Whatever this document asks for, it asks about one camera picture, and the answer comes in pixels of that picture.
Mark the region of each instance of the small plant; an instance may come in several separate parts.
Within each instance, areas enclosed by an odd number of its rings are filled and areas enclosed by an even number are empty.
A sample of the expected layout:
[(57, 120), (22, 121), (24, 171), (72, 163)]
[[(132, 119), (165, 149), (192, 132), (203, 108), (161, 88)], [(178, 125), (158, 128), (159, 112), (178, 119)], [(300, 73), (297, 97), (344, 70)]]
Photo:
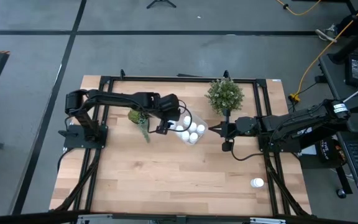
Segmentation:
[(223, 109), (241, 110), (244, 94), (242, 94), (242, 89), (230, 78), (217, 79), (212, 81), (210, 85), (211, 88), (205, 96), (217, 114), (222, 115)]
[(137, 125), (137, 127), (142, 131), (143, 137), (146, 139), (147, 143), (149, 143), (149, 116), (136, 110), (130, 110), (128, 113), (128, 119)]

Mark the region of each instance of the black cable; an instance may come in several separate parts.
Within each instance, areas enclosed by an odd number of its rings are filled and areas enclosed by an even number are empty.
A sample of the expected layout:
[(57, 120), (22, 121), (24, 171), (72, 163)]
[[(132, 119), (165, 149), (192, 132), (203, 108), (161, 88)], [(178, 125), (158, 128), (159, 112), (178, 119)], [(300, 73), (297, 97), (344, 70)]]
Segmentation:
[(73, 148), (68, 148), (59, 158), (59, 161), (57, 162), (57, 172), (59, 172), (60, 169), (60, 163), (62, 162), (63, 157), (65, 157), (65, 155), (67, 153), (69, 153), (71, 150), (73, 150)]
[(68, 131), (68, 126), (67, 126), (67, 120), (72, 118), (72, 116), (68, 116), (66, 119), (65, 119), (65, 126), (66, 126), (66, 131)]
[(179, 100), (179, 102), (182, 102), (184, 105), (185, 105), (185, 108), (187, 108), (187, 105), (186, 105), (186, 103), (183, 101), (183, 100)]
[(315, 84), (317, 84), (317, 83), (314, 83), (314, 84), (312, 84), (311, 86), (309, 86), (308, 88), (304, 89), (303, 91), (300, 91), (297, 95), (306, 92), (306, 91), (309, 90), (311, 87), (313, 87)]
[(288, 111), (291, 111), (291, 109), (293, 109), (294, 108), (294, 105), (292, 105), (291, 107), (290, 107), (290, 109), (288, 109)]
[(245, 158), (239, 159), (238, 157), (236, 157), (236, 155), (234, 155), (234, 139), (233, 139), (233, 147), (231, 147), (231, 154), (233, 155), (233, 158), (235, 158), (237, 161), (246, 161), (247, 159), (254, 157), (254, 156), (263, 156), (263, 153), (254, 153), (254, 154), (248, 155)]
[(296, 109), (295, 109), (296, 103), (294, 103), (294, 102), (291, 102), (291, 103), (292, 103), (292, 113), (294, 113), (294, 112), (296, 112)]

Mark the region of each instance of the wooden table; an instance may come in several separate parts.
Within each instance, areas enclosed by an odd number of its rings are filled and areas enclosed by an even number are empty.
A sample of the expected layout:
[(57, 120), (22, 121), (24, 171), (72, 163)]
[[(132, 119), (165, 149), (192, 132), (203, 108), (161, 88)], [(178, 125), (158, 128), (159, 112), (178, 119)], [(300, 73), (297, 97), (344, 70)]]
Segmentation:
[[(97, 89), (100, 76), (84, 76), (82, 89)], [(241, 111), (232, 112), (231, 121), (239, 116), (257, 114), (251, 84), (240, 84), (245, 95)], [(267, 80), (273, 114), (288, 113), (280, 80)], [(114, 82), (113, 92), (135, 93), (154, 91), (165, 96), (176, 94), (186, 102), (192, 113), (203, 118), (209, 126), (223, 120), (211, 110), (204, 94), (208, 83), (183, 82)], [(259, 91), (261, 104), (262, 90)], [(188, 146), (175, 136), (151, 134), (146, 143), (142, 133), (127, 114), (129, 108), (110, 107), (107, 125), (108, 142), (102, 150), (92, 212), (271, 216), (271, 205), (264, 160), (255, 156), (245, 162), (234, 160), (230, 152), (222, 152), (223, 139), (208, 131), (194, 146)], [(157, 125), (150, 122), (150, 129)], [(237, 157), (258, 153), (256, 138), (236, 138)], [(50, 208), (56, 208), (76, 185), (80, 175), (84, 149), (74, 149), (61, 163)], [(282, 167), (286, 185), (303, 209), (310, 213), (305, 182), (299, 161), (291, 154), (282, 153)], [(259, 189), (250, 186), (250, 180), (263, 178)], [(80, 208), (85, 206), (87, 186)], [(276, 186), (279, 212), (283, 213), (280, 191)]]

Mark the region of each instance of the concrete floor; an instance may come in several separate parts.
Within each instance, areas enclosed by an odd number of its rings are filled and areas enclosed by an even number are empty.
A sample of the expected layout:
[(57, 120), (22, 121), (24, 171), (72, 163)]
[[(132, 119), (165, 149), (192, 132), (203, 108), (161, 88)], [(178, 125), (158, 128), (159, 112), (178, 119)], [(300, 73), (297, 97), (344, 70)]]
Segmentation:
[[(80, 2), (0, 0), (0, 30), (71, 30)], [(349, 13), (346, 5), (335, 3), (321, 3), (310, 14), (294, 17), (274, 0), (173, 2), (176, 9), (157, 3), (146, 10), (149, 1), (88, 0), (79, 30), (309, 31), (339, 22)], [(312, 4), (291, 2), (290, 6), (301, 12)], [(11, 51), (0, 77), (0, 141), (5, 143), (0, 151), (0, 215), (10, 211), (67, 41), (67, 35), (0, 36), (0, 50)], [(301, 75), (326, 44), (315, 36), (76, 36), (23, 212), (48, 209), (64, 140), (57, 133), (63, 129), (64, 96), (79, 88), (83, 75), (118, 75), (123, 68), (128, 76), (221, 77), (229, 70), (232, 77), (279, 78), (287, 95), (296, 91)], [(318, 67), (313, 67), (304, 86), (313, 84), (319, 74)], [(297, 108), (330, 97), (327, 85), (316, 85), (301, 96)], [(338, 199), (335, 189), (340, 183), (335, 173), (304, 170), (303, 174), (314, 215), (358, 222), (358, 196)]]

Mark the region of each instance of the black robotic arm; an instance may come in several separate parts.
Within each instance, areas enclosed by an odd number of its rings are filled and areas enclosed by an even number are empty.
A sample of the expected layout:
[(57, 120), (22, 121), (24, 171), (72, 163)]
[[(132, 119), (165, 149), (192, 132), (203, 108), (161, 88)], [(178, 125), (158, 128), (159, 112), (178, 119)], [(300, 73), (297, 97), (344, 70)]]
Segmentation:
[[(324, 100), (319, 105), (282, 116), (240, 117), (230, 123), (230, 111), (224, 111), (225, 121), (210, 127), (211, 131), (225, 139), (223, 151), (231, 151), (233, 140), (237, 136), (260, 137), (263, 141), (261, 149), (269, 152), (300, 152), (301, 149), (314, 142), (332, 135), (332, 132), (346, 129), (346, 121), (350, 118), (345, 104), (338, 100)], [(305, 133), (313, 130), (328, 129), (325, 136), (321, 132)]]
[(121, 106), (140, 111), (161, 119), (156, 133), (166, 134), (169, 120), (178, 121), (180, 117), (179, 100), (170, 94), (160, 97), (158, 93), (138, 92), (131, 95), (107, 93), (99, 90), (77, 90), (66, 96), (65, 113), (75, 117), (80, 126), (72, 125), (59, 133), (66, 137), (65, 147), (101, 148), (106, 142), (107, 126), (99, 125), (88, 115), (96, 105)]

